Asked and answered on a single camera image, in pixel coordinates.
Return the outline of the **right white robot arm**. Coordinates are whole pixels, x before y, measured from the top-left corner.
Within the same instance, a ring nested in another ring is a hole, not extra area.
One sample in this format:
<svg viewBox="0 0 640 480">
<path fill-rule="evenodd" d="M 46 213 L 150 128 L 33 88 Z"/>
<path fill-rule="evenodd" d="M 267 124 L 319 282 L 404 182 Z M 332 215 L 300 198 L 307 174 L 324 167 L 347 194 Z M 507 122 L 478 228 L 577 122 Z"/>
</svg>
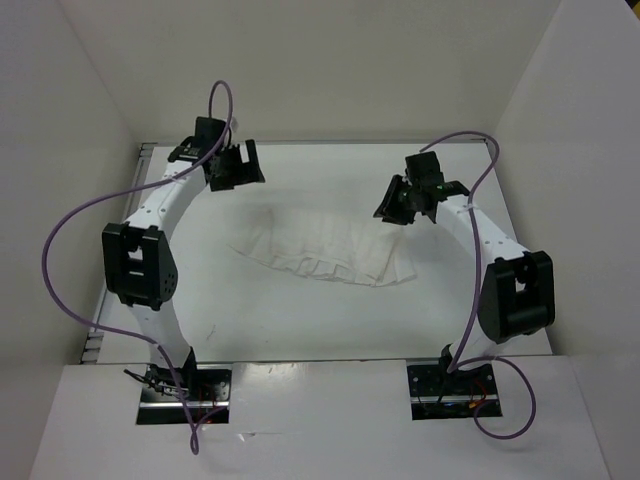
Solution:
<svg viewBox="0 0 640 480">
<path fill-rule="evenodd" d="M 473 381 L 511 339 L 529 336 L 555 321 L 554 267 L 544 251 L 531 251 L 511 238 L 474 202 L 474 192 L 447 181 L 434 152 L 405 159 L 392 177 L 374 216 L 400 226 L 418 214 L 446 230 L 474 260 L 474 293 L 462 337 L 442 351 L 438 380 L 450 393 Z"/>
</svg>

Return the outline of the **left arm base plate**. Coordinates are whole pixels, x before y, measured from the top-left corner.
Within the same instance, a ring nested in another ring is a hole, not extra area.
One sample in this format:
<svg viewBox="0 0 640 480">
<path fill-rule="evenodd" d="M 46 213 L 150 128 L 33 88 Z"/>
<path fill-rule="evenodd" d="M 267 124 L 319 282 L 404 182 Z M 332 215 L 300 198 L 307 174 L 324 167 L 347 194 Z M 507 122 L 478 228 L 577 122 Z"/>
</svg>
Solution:
<svg viewBox="0 0 640 480">
<path fill-rule="evenodd" d="M 150 367 L 144 374 L 125 368 L 123 372 L 141 385 L 137 425 L 187 424 L 176 388 L 165 381 L 151 379 Z M 232 386 L 231 365 L 201 364 L 195 386 L 182 387 L 187 407 L 195 423 L 228 424 Z"/>
</svg>

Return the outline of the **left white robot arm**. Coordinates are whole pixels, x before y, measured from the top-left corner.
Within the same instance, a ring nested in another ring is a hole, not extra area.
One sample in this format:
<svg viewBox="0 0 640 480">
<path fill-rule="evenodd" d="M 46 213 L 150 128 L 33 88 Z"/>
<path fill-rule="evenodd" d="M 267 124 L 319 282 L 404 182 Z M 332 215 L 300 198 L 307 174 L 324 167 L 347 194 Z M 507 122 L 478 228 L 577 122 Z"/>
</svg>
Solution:
<svg viewBox="0 0 640 480">
<path fill-rule="evenodd" d="M 128 307 L 150 345 L 151 379 L 176 399 L 199 387 L 196 359 L 179 326 L 173 304 L 179 273 L 170 239 L 192 201 L 213 192 L 263 183 L 256 142 L 231 142 L 223 120 L 199 117 L 195 132 L 167 158 L 161 180 L 124 222 L 102 232 L 107 289 Z"/>
</svg>

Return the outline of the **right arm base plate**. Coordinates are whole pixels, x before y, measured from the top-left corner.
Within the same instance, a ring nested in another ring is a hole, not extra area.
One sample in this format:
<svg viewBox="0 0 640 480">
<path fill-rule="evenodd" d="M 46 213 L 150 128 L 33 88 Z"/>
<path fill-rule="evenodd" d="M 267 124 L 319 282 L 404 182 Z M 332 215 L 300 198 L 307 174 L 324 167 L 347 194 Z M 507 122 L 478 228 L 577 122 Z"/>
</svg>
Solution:
<svg viewBox="0 0 640 480">
<path fill-rule="evenodd" d="M 413 421 L 502 416 L 493 369 L 489 364 L 448 375 L 437 361 L 406 365 Z"/>
</svg>

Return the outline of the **white pleated skirt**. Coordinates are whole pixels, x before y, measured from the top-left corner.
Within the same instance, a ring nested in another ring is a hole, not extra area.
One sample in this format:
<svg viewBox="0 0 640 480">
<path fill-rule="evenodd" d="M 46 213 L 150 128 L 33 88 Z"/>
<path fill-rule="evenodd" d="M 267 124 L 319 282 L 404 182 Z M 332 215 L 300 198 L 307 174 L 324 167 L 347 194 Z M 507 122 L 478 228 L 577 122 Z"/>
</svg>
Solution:
<svg viewBox="0 0 640 480">
<path fill-rule="evenodd" d="M 230 247 L 268 268 L 314 280 L 386 287 L 417 277 L 401 228 L 322 210 L 251 211 Z"/>
</svg>

